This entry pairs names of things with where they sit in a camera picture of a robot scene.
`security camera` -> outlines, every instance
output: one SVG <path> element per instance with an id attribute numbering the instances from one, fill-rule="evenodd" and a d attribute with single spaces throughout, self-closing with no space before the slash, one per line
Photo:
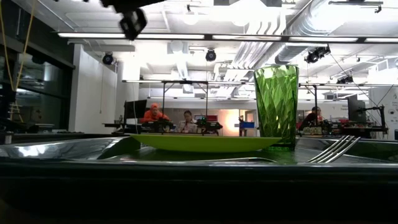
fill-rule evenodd
<path id="1" fill-rule="evenodd" d="M 102 62 L 105 65 L 112 65 L 114 63 L 114 57 L 112 52 L 106 52 L 105 56 L 102 58 Z"/>
<path id="2" fill-rule="evenodd" d="M 206 54 L 206 61 L 213 62 L 217 58 L 216 52 L 213 49 L 209 49 Z"/>

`computer monitor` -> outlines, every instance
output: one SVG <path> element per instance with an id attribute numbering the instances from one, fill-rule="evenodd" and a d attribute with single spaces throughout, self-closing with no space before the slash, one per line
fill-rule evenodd
<path id="1" fill-rule="evenodd" d="M 124 119 L 143 118 L 146 111 L 146 107 L 147 107 L 147 100 L 125 102 Z"/>
<path id="2" fill-rule="evenodd" d="M 348 99 L 348 119 L 358 123 L 366 123 L 366 113 L 358 110 L 366 107 L 365 102 L 358 100 L 358 96 L 350 96 Z"/>

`person in orange shirt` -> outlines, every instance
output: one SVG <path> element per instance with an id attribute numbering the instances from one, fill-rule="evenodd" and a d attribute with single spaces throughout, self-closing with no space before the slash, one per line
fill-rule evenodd
<path id="1" fill-rule="evenodd" d="M 165 114 L 162 114 L 159 111 L 159 106 L 157 105 L 157 103 L 153 103 L 150 106 L 150 110 L 146 111 L 144 114 L 144 118 L 142 118 L 140 120 L 140 122 L 145 123 L 148 121 L 157 121 L 160 118 L 166 119 L 166 120 L 170 120 L 170 118 L 168 116 L 166 116 Z"/>

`woman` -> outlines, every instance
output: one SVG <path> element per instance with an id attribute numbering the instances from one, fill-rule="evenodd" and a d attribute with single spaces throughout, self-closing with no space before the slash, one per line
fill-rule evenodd
<path id="1" fill-rule="evenodd" d="M 185 121 L 181 121 L 180 124 L 178 124 L 178 132 L 179 133 L 196 133 L 197 126 L 192 120 L 191 111 L 187 110 L 184 112 L 184 119 L 185 119 Z"/>

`man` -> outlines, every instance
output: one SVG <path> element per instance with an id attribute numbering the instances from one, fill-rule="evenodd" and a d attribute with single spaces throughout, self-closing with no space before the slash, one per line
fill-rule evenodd
<path id="1" fill-rule="evenodd" d="M 145 122 L 148 122 L 148 121 L 157 121 L 157 120 L 159 120 L 161 118 L 166 119 L 166 120 L 170 120 L 170 118 L 168 116 L 162 114 L 159 111 L 159 106 L 157 105 L 157 103 L 153 103 L 150 106 L 150 110 L 145 112 L 144 118 L 142 118 L 140 120 L 140 122 L 145 123 Z"/>
<path id="2" fill-rule="evenodd" d="M 321 108 L 313 107 L 311 113 L 307 115 L 307 117 L 304 119 L 303 123 L 301 124 L 300 128 L 298 129 L 299 131 L 303 131 L 304 128 L 309 127 L 311 125 L 315 125 L 315 120 L 317 118 L 315 114 L 316 110 L 318 114 L 318 121 L 322 120 Z"/>

